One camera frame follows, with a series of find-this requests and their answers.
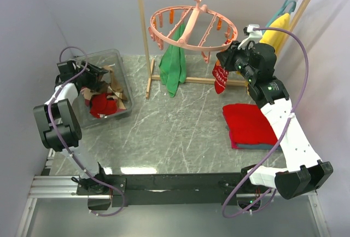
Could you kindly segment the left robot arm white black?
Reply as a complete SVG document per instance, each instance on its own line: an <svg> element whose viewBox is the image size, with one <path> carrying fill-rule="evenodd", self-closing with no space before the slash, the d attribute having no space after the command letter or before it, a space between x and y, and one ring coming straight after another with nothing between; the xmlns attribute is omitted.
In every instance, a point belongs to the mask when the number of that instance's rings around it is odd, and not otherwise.
<svg viewBox="0 0 350 237"><path fill-rule="evenodd" d="M82 138L81 127L72 108L81 88L91 90L102 85L102 77L109 71L86 61L74 60L57 63L59 75L55 80L52 97L44 104L33 109L34 118L41 141L45 148L62 154L78 170L79 178L74 181L81 187L91 188L96 194L109 189L106 173L79 141Z"/></svg>

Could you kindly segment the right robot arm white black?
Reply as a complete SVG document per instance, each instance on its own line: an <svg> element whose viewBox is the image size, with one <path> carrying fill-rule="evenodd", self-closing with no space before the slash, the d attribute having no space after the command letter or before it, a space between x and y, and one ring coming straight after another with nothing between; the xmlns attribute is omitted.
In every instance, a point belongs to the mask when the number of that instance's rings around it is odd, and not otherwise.
<svg viewBox="0 0 350 237"><path fill-rule="evenodd" d="M240 49L239 45L233 41L228 49L217 53L217 59L224 69L240 73L248 82L251 98L281 141L287 165L284 169L259 166L252 174L241 177L242 190L251 193L265 186L276 189L285 199L317 190L334 169L312 148L292 111L293 103L284 84L274 75L274 47L252 43Z"/></svg>

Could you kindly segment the red sock front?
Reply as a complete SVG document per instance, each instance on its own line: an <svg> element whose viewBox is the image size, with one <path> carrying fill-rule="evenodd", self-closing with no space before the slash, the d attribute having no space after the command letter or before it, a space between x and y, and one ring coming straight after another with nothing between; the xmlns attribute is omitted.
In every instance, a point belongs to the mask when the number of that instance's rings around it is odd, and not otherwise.
<svg viewBox="0 0 350 237"><path fill-rule="evenodd" d="M106 94L106 98L107 98L107 106L104 110L95 111L90 107L90 114L92 116L94 116L95 118L100 118L100 117L104 117L107 115L112 115L112 114L117 112L116 101L109 94Z"/></svg>

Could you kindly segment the brown sock pair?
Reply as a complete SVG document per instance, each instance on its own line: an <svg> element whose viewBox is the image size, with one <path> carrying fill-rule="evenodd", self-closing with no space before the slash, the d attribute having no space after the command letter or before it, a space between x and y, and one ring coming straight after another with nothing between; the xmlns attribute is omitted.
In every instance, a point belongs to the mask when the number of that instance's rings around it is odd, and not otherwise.
<svg viewBox="0 0 350 237"><path fill-rule="evenodd" d="M107 93L108 88L110 87L110 83L105 81L98 82L91 90L95 93Z"/></svg>

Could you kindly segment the red patterned sock pair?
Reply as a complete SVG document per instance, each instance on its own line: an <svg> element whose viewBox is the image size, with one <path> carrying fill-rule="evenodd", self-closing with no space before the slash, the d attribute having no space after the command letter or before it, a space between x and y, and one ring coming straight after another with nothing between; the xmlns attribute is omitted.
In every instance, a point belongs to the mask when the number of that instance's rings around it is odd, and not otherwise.
<svg viewBox="0 0 350 237"><path fill-rule="evenodd" d="M229 72L226 69L224 69L220 64L220 61L217 60L214 65L212 75L215 79L214 81L215 92L217 94L221 94L226 88L226 82L228 81L227 79L228 79Z"/></svg>

